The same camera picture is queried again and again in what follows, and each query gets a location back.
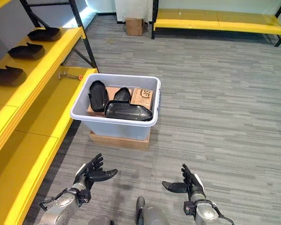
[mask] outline black shelf frame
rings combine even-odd
[[[50,27],[50,26],[45,21],[43,21],[41,18],[39,18],[36,14],[34,14],[34,12],[31,10],[31,7],[69,5],[72,9],[72,12],[73,12],[73,15],[75,17],[75,20],[77,22],[78,27],[81,27],[83,29],[84,34],[85,34],[85,38],[83,38],[82,40],[84,42],[84,45],[85,45],[85,48],[88,52],[90,60],[87,57],[85,57],[81,52],[79,52],[77,49],[75,49],[75,47],[72,49],[72,51],[77,53],[83,60],[85,60],[89,65],[91,65],[92,68],[97,68],[97,70],[99,72],[99,69],[97,67],[96,60],[95,60],[95,57],[93,55],[93,52],[90,48],[89,40],[88,40],[88,37],[86,35],[84,26],[82,24],[82,20],[80,18],[79,11],[78,11],[75,0],[66,0],[64,2],[53,2],[53,3],[43,3],[43,4],[29,4],[27,2],[27,0],[19,0],[19,1],[23,5],[23,8],[25,9],[26,13],[28,14],[29,18],[31,19],[33,25],[35,27],[41,27],[41,24],[42,24],[45,28]]]
[[[155,39],[155,30],[154,30],[154,23],[156,22],[157,15],[158,15],[158,5],[159,0],[153,0],[153,9],[152,9],[152,32],[151,32],[151,39]],[[275,16],[278,18],[281,14],[281,6],[279,7]],[[275,47],[279,47],[281,45],[281,37],[278,35],[279,41],[275,44]]]

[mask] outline cable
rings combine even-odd
[[[48,200],[44,200],[44,201],[40,202],[38,205],[39,205],[44,211],[47,211],[48,206],[44,206],[44,204],[49,204],[49,203],[55,201],[56,199],[58,199],[59,197],[61,197],[64,193],[65,193],[65,191],[60,192],[57,196],[52,197],[51,199],[48,199]]]
[[[225,217],[219,210],[219,208],[214,207],[214,210],[217,212],[217,214],[219,214],[219,218],[225,219],[227,221],[229,221],[232,225],[235,225],[234,222],[232,221],[232,219],[229,219],[227,217]]]

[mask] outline bin rim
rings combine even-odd
[[[122,76],[122,77],[131,77],[131,75],[117,75],[117,74],[93,74],[93,75],[115,75],[115,76]],[[85,83],[83,84],[83,87],[81,90],[85,89],[85,86],[87,84],[87,80],[89,77],[92,75],[89,75],[87,79],[85,80]],[[76,98],[71,111],[70,111],[70,116],[74,120],[81,120],[81,121],[90,121],[90,122],[100,122],[100,123],[111,123],[111,124],[117,124],[117,125],[127,125],[127,126],[137,126],[137,127],[152,127],[157,123],[157,118],[158,118],[158,108],[159,108],[159,97],[160,97],[160,87],[161,87],[161,82],[159,78],[155,76],[141,76],[141,75],[133,75],[133,77],[139,77],[139,78],[152,78],[157,81],[157,87],[156,87],[156,92],[155,92],[155,103],[152,107],[154,107],[153,110],[153,118],[150,121],[135,121],[135,120],[120,120],[120,119],[112,119],[112,118],[106,118],[106,117],[96,117],[96,116],[85,116],[85,115],[77,115],[73,113],[74,106],[76,105],[77,100],[80,98],[81,91]]]

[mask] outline cardboard base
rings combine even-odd
[[[121,137],[99,136],[94,134],[92,131],[89,136],[93,140],[94,144],[97,145],[149,151],[150,134],[144,141]]]

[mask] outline cardboard box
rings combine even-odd
[[[120,88],[117,88],[117,87],[106,87],[106,90],[107,90],[107,92],[108,92],[108,98],[109,98],[109,100],[113,100],[113,99],[114,99],[114,95],[116,94],[116,92],[117,92],[118,90],[120,90]],[[89,105],[89,107],[88,107],[88,113],[89,113],[90,116],[105,117],[104,112],[94,112],[94,111],[92,110],[92,107],[90,107],[90,105]]]
[[[126,32],[127,35],[142,36],[143,19],[126,19]]]
[[[143,141],[121,137],[99,136],[92,131],[89,136],[96,145],[149,151],[150,133],[148,138]]]
[[[134,88],[130,103],[133,105],[142,105],[147,109],[151,110],[152,97],[152,90]]]

